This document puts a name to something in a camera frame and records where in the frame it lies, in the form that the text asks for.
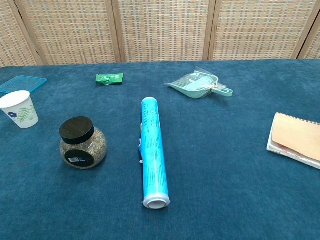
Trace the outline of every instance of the white paper cup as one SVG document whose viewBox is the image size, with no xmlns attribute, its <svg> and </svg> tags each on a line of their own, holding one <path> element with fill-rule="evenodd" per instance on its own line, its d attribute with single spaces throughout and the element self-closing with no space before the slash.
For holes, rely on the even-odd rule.
<svg viewBox="0 0 320 240">
<path fill-rule="evenodd" d="M 0 98 L 0 109 L 22 129 L 30 128 L 39 121 L 28 91 L 4 95 Z"/>
</svg>

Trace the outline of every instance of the glass jar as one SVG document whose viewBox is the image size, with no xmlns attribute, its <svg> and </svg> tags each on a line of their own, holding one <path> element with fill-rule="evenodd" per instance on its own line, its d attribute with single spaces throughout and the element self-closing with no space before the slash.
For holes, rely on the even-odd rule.
<svg viewBox="0 0 320 240">
<path fill-rule="evenodd" d="M 61 156 L 74 168 L 93 168 L 106 156 L 106 137 L 88 117 L 77 116 L 65 121 L 59 134 Z"/>
</svg>

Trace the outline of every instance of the notebook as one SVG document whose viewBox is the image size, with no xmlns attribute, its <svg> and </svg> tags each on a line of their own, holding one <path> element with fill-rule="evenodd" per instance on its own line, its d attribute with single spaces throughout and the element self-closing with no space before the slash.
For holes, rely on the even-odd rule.
<svg viewBox="0 0 320 240">
<path fill-rule="evenodd" d="M 266 149 L 320 169 L 320 123 L 277 112 Z"/>
</svg>

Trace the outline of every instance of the blue flower print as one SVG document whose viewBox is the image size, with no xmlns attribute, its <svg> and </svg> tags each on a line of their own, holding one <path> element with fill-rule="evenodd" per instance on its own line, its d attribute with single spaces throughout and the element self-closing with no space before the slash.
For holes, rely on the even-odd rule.
<svg viewBox="0 0 320 240">
<path fill-rule="evenodd" d="M 14 113 L 14 112 L 12 112 L 12 111 L 10 111 L 10 112 L 8 113 L 8 115 L 9 115 L 10 117 L 12 117 L 12 118 L 16 118 L 16 117 L 17 117 L 17 114 Z"/>
</svg>

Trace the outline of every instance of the green packet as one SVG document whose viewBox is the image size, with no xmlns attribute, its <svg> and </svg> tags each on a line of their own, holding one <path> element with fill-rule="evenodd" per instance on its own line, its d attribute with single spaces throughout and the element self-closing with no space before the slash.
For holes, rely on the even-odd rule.
<svg viewBox="0 0 320 240">
<path fill-rule="evenodd" d="M 97 74 L 95 77 L 95 81 L 103 85 L 122 84 L 123 78 L 123 73 Z"/>
</svg>

